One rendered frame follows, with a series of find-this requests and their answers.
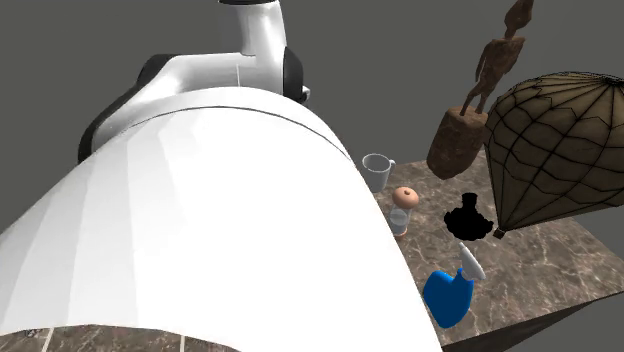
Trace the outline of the white mug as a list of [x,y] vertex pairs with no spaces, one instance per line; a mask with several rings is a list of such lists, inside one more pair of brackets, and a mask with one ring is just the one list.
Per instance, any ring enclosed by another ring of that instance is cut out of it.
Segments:
[[362,177],[372,193],[381,192],[396,162],[385,155],[370,153],[362,158]]

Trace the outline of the brown human figure statue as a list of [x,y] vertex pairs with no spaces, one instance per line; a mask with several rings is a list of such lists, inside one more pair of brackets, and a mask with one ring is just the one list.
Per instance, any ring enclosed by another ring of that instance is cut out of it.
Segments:
[[507,11],[504,36],[485,45],[475,70],[475,86],[461,106],[449,108],[436,131],[427,166],[441,180],[466,171],[481,149],[488,114],[486,102],[497,84],[513,68],[526,39],[516,32],[532,19],[534,0],[516,0]]

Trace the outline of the blue spray bottle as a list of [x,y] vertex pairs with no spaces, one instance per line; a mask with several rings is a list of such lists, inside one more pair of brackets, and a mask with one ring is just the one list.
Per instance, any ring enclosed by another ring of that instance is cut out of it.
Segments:
[[476,280],[485,280],[482,266],[463,243],[458,244],[461,267],[454,276],[436,270],[428,277],[423,288],[423,300],[435,322],[441,328],[451,328],[467,314]]

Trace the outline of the black vase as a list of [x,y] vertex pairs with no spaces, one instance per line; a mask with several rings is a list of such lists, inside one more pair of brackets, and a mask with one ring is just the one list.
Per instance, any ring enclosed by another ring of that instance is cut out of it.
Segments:
[[447,230],[462,241],[483,239],[492,231],[494,222],[486,219],[476,209],[478,195],[468,192],[462,195],[462,206],[444,215]]

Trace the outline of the glass jar with wooden lid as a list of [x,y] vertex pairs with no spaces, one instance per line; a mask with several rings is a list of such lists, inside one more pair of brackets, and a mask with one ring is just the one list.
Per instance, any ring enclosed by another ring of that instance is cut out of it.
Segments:
[[395,237],[401,237],[407,233],[412,210],[419,204],[419,196],[413,189],[402,186],[393,191],[392,200],[388,225]]

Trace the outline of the brown balloon-shaped ornament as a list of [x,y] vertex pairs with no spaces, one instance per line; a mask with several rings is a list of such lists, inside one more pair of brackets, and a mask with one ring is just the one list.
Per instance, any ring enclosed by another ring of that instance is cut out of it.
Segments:
[[525,80],[497,98],[485,128],[495,237],[624,205],[624,79]]

